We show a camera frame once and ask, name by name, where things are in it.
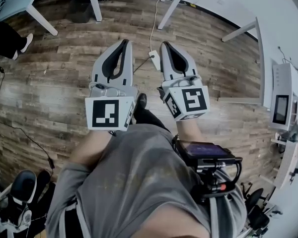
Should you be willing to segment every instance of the office chair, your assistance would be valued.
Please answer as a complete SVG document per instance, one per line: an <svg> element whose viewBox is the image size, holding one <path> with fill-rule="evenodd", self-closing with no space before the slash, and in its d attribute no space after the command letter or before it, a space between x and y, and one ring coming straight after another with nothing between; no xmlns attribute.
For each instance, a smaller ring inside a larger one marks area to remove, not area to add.
<svg viewBox="0 0 298 238"><path fill-rule="evenodd" d="M258 200L266 200L266 197L262 197L264 191L263 188L260 188L254 191L251 195L248 194L253 184L250 182L248 185L249 188L245 191L244 183L241 183L242 193L245 199L247 218L249 220L249 225L253 230L263 229L269 224L268 216L263 212L263 210L257 205Z"/></svg>

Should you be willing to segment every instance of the wooden floor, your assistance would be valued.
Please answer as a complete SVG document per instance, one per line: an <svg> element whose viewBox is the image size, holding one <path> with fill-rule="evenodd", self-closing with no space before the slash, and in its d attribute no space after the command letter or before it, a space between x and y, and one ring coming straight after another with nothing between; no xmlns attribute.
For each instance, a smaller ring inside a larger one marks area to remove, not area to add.
<svg viewBox="0 0 298 238"><path fill-rule="evenodd" d="M22 14L7 22L21 36L34 33L34 41L16 61L0 57L5 79L0 92L0 120L22 127L45 148L54 160L56 178L75 145L87 133L84 99L89 95L92 66L98 56L121 39L133 41L134 67L149 52L149 36L157 0L109 0L101 2L103 21L73 24L66 20L69 0L40 2L36 8L58 30L49 34L29 15ZM158 4L157 22L169 2ZM232 26L197 9L179 5L163 30L155 29L152 49L168 40L182 46L195 60L203 84L209 88L211 111L199 119L209 142L229 148L243 157L241 181L255 187L267 184L277 165L270 153L268 112L258 106L219 103L221 97L258 97L260 73L255 60L258 44L246 35L227 43L221 37L235 30ZM156 88L161 72L147 61L134 75L134 84L149 98L148 107L176 133L176 125ZM48 168L46 155L20 130L0 124L0 179L9 184L22 169L36 173Z"/></svg>

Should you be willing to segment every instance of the small display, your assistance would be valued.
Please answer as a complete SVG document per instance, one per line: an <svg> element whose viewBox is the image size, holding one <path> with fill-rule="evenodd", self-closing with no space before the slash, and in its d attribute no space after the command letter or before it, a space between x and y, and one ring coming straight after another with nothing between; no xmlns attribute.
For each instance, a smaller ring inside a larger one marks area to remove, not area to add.
<svg viewBox="0 0 298 238"><path fill-rule="evenodd" d="M227 152L218 145L206 143L191 143L186 147L188 154L191 156L225 156Z"/></svg>
<svg viewBox="0 0 298 238"><path fill-rule="evenodd" d="M277 95L274 110L274 123L286 124L288 111L288 95Z"/></svg>

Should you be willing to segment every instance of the black shoe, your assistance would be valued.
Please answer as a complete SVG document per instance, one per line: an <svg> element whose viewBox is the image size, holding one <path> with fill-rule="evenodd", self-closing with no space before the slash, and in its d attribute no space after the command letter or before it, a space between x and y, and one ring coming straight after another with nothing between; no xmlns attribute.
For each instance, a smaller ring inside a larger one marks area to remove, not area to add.
<svg viewBox="0 0 298 238"><path fill-rule="evenodd" d="M136 108L137 109L145 109L147 106L147 95L145 93L141 93L137 99Z"/></svg>

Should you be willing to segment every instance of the person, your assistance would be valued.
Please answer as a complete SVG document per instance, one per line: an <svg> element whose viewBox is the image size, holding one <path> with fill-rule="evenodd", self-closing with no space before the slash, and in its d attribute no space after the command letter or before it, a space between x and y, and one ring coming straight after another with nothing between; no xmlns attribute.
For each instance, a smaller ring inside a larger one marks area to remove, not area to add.
<svg viewBox="0 0 298 238"><path fill-rule="evenodd" d="M137 123L126 132L91 131L74 149L56 183L48 237L64 237L64 232L73 237L60 224L73 199L90 237L211 237L209 206L196 204L190 195L200 178L173 150L173 136L146 104L146 95L140 94ZM178 121L177 128L180 139L203 141L196 120ZM223 170L216 176L230 179ZM236 237L246 220L240 189L216 200L220 237Z"/></svg>
<svg viewBox="0 0 298 238"><path fill-rule="evenodd" d="M33 40L33 34L21 37L5 22L0 22L0 56L16 60L18 51L24 53Z"/></svg>

